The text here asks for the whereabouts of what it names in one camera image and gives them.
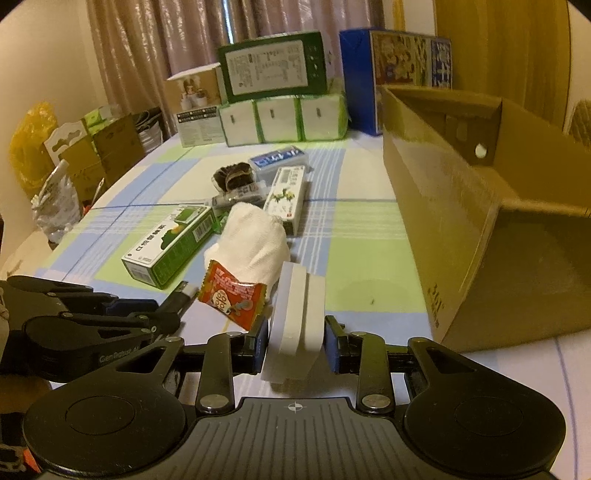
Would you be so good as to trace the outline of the white plastic bag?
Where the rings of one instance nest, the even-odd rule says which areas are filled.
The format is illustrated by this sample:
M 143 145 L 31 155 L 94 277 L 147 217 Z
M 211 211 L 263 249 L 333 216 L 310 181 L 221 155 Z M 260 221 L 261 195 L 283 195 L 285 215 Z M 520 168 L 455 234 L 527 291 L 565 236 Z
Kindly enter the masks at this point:
M 33 221 L 50 244 L 59 244 L 82 219 L 80 202 L 68 175 L 68 167 L 68 162 L 61 160 L 31 200 Z

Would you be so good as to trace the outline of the large brown cardboard box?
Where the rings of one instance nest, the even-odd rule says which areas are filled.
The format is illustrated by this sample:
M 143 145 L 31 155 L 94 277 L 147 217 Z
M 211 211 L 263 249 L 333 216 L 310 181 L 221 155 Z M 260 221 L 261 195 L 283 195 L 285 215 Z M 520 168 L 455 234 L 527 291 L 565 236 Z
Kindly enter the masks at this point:
M 590 326 L 590 152 L 512 101 L 386 87 L 384 163 L 434 339 L 456 351 Z

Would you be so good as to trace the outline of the dark brown scrunchie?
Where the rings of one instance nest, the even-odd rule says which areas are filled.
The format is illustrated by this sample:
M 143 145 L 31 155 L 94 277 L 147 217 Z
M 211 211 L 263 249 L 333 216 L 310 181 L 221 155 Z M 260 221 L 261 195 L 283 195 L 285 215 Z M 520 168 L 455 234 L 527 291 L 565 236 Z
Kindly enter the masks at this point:
M 211 181 L 221 193 L 238 189 L 254 181 L 252 167 L 246 162 L 221 167 L 214 172 Z

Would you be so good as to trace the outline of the white knitted cloth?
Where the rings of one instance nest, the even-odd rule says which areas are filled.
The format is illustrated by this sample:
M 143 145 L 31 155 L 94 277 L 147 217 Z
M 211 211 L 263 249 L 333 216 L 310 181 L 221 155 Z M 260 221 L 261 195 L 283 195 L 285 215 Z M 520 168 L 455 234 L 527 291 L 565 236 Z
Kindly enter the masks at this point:
M 263 283 L 266 297 L 280 278 L 290 247 L 280 218 L 249 203 L 237 203 L 217 242 L 204 252 L 204 267 L 216 260 L 242 282 Z

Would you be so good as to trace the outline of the clear box with blue label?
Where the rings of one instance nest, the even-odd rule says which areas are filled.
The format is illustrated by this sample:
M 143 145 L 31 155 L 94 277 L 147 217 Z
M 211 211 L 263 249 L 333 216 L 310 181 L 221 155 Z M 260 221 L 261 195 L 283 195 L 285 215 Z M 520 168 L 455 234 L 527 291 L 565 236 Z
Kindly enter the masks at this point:
M 257 181 L 267 185 L 273 183 L 278 169 L 291 166 L 308 167 L 308 154 L 300 148 L 290 145 L 249 159 L 249 165 Z

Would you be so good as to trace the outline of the green wrapped tissue pack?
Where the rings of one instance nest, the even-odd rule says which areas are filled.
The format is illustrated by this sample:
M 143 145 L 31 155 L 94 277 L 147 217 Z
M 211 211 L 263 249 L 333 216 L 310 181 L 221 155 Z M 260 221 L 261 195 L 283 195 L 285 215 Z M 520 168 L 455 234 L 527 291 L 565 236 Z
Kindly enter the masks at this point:
M 341 92 L 228 103 L 218 116 L 229 146 L 339 140 L 349 122 Z

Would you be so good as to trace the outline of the white foam block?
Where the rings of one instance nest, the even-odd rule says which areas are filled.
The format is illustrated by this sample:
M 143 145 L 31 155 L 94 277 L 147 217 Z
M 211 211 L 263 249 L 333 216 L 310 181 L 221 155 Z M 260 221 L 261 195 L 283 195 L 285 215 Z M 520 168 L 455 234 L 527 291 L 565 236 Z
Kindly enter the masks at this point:
M 301 264 L 286 262 L 280 271 L 270 320 L 263 380 L 283 384 L 304 380 L 324 343 L 325 278 Z

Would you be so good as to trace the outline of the white box with green bird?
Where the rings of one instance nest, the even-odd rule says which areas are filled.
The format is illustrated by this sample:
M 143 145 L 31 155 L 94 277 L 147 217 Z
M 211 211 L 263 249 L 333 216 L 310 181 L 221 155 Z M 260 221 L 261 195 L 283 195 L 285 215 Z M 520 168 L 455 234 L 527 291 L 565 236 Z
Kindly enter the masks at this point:
M 280 218 L 287 236 L 297 235 L 304 209 L 306 169 L 304 165 L 280 167 L 263 205 L 267 214 Z

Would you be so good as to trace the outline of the grey sesame snack packet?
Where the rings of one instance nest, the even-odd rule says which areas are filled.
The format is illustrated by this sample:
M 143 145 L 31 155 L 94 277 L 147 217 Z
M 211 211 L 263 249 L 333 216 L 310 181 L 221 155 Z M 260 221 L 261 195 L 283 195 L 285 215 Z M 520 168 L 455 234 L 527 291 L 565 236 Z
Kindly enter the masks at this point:
M 269 195 L 270 187 L 266 185 L 265 180 L 250 183 L 235 190 L 218 194 L 211 198 L 208 205 L 216 214 L 228 212 L 237 203 L 249 203 L 256 206 L 263 205 Z

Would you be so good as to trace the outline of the green white medicine box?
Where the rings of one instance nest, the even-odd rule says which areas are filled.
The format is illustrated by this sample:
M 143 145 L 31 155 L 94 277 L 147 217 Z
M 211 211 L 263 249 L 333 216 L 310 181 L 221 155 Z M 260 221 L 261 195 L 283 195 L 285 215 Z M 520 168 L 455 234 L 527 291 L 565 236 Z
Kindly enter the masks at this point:
M 216 217 L 207 204 L 179 205 L 121 257 L 132 279 L 163 289 L 211 237 Z

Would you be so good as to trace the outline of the plaid bed sheet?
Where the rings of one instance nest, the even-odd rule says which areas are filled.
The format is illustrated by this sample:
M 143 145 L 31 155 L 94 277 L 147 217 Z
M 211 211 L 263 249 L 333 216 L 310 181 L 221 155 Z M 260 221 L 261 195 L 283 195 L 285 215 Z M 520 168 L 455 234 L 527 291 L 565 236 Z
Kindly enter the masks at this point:
M 211 144 L 185 148 L 166 141 L 111 187 L 39 267 L 42 277 L 91 286 L 125 298 L 165 297 L 135 267 L 123 262 L 144 238 L 167 243 L 176 232 L 171 213 L 211 204 L 213 174 L 266 154 L 265 145 Z M 175 275 L 200 284 L 208 262 L 224 265 L 243 282 L 280 273 L 283 261 L 325 278 L 325 310 L 354 331 L 373 332 L 390 344 L 431 333 L 422 288 L 378 137 L 352 134 L 304 146 L 308 158 L 297 232 L 280 232 L 266 214 L 266 185 L 252 199 L 219 212 L 206 241 Z M 550 398 L 567 422 L 554 464 L 561 479 L 590 475 L 590 335 L 579 332 L 475 359 Z

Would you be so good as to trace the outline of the brown cardboard boxes stack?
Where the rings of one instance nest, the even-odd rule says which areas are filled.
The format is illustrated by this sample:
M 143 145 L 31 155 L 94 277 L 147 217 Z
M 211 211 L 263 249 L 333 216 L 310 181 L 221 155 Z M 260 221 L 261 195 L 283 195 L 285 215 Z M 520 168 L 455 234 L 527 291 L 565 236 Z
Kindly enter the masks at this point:
M 67 175 L 87 207 L 162 141 L 160 108 L 122 116 L 116 105 L 106 105 L 62 124 L 44 146 L 55 164 L 68 163 Z

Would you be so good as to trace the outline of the wooden door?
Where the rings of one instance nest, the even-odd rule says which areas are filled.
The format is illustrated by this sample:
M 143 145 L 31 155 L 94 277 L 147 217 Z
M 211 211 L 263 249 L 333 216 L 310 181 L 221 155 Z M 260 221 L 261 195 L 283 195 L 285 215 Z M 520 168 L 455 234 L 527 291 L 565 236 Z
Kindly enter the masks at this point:
M 507 98 L 561 128 L 571 72 L 568 3 L 434 3 L 436 30 L 453 51 L 453 87 Z

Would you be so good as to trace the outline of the white beige product box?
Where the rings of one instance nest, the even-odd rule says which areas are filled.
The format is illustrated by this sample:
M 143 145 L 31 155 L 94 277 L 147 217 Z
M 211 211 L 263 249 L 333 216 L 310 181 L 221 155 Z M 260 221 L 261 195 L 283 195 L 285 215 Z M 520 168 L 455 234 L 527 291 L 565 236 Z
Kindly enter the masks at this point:
M 164 83 L 167 108 L 185 148 L 224 141 L 219 73 L 221 64 L 216 62 L 178 72 Z

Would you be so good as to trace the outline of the red snack packet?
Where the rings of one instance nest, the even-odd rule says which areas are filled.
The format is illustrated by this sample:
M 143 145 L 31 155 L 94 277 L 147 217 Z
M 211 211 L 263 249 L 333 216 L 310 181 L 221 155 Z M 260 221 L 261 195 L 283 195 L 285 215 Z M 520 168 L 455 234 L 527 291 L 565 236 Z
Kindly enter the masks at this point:
M 221 263 L 211 260 L 197 299 L 249 330 L 266 305 L 266 285 L 239 281 Z

